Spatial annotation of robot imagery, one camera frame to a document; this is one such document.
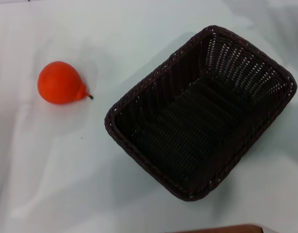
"dark brown basket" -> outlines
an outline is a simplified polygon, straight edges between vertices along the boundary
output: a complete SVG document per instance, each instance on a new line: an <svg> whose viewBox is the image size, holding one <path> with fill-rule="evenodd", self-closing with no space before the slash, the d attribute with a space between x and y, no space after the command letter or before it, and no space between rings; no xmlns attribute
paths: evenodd
<svg viewBox="0 0 298 233"><path fill-rule="evenodd" d="M293 76L218 26L193 36L109 110L109 135L176 197L216 188L294 96Z"/></svg>

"white tablecloth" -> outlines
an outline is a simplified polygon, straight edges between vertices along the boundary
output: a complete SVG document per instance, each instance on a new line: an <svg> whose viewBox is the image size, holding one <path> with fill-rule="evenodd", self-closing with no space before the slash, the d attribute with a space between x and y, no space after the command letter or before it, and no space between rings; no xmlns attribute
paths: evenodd
<svg viewBox="0 0 298 233"><path fill-rule="evenodd" d="M108 109L191 36L226 27L298 83L298 1L44 0L0 5L0 233L157 233L240 223L298 232L298 92L206 198L183 202L104 128ZM94 100L56 106L41 69L72 64Z"/></svg>

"brown object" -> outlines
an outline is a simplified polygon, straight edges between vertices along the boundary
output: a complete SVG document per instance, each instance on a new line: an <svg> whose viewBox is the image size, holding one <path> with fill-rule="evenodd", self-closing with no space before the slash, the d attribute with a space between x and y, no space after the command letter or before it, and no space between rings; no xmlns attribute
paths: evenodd
<svg viewBox="0 0 298 233"><path fill-rule="evenodd" d="M294 96L293 76L218 26L193 36L109 110L109 135L176 197L205 197Z"/></svg>
<svg viewBox="0 0 298 233"><path fill-rule="evenodd" d="M181 233L263 233L263 230L259 226L255 225L240 225L231 227L221 227L214 229L196 230Z"/></svg>

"basket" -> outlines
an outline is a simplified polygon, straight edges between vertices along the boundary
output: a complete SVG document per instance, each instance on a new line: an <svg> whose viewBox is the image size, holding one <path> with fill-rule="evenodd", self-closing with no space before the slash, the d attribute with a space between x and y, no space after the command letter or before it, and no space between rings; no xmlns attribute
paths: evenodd
<svg viewBox="0 0 298 233"><path fill-rule="evenodd" d="M210 26L115 103L105 127L169 192L195 201L223 181L296 89L248 41Z"/></svg>

